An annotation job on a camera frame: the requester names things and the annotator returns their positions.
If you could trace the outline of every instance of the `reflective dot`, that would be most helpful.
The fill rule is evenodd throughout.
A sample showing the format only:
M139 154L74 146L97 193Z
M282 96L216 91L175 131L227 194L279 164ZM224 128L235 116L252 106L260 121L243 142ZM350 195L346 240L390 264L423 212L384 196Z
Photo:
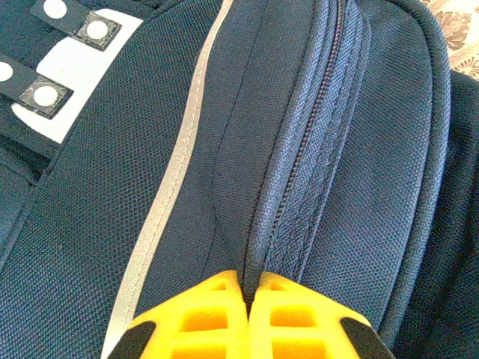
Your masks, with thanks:
M12 66L6 62L0 62L0 82L7 81L13 76Z
M87 34L95 40L103 39L108 34L108 26L103 21L93 21L87 27Z
M33 94L35 102L43 107L53 105L57 100L57 97L57 90L50 86L43 86L42 88L38 88Z
M67 13L67 6L62 0L46 0L43 9L52 19L61 19Z

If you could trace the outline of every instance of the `patterned fabric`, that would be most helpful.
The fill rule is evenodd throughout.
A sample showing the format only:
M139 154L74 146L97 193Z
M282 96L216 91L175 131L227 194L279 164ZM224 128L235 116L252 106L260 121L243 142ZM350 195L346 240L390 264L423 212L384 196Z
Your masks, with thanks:
M451 68L479 80L479 0L421 0L441 25Z

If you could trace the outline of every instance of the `floral pattern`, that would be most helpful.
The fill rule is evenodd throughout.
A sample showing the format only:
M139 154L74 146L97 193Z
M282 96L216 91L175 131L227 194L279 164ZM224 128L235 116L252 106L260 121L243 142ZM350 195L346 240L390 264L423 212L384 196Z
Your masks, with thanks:
M461 62L454 69L479 80L479 53Z
M448 47L452 50L461 49L467 38L472 15L440 11L436 14L436 18L444 32Z

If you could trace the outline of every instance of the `zipper track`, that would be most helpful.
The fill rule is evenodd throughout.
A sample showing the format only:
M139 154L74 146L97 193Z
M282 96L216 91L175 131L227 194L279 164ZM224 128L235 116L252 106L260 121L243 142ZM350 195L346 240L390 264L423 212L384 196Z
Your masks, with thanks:
M274 236L279 219L281 217L281 214L283 213L284 206L286 205L286 201L290 195L293 181L296 176L296 172L298 171L299 163L301 162L302 155L305 152L306 144L308 143L309 135L311 134L311 128L313 126L314 118L317 115L320 103L323 101L326 90L331 83L332 72L335 69L336 59L338 58L339 53L339 46L341 44L341 35L343 33L344 2L345 0L338 0L338 18L336 20L335 35L332 42L331 52L329 53L328 63L324 71L324 76L323 80L321 81L320 89L318 91L316 99L314 100L313 110L311 112L311 116L308 119L305 134L302 137L301 145L299 146L298 153L296 154L296 158L294 160L293 169L291 170L290 177L288 178L286 184L286 189L284 190L283 197L281 199L281 202L279 203L278 211L276 212L275 220L273 222L271 233L269 236L271 239Z

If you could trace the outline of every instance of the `navy blue backpack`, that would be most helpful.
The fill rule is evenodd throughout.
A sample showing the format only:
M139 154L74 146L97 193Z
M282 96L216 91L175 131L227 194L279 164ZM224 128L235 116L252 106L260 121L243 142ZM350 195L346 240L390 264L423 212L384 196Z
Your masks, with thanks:
M111 57L83 102L62 42ZM0 70L0 358L106 358L227 269L479 358L479 84L419 0L1 0Z

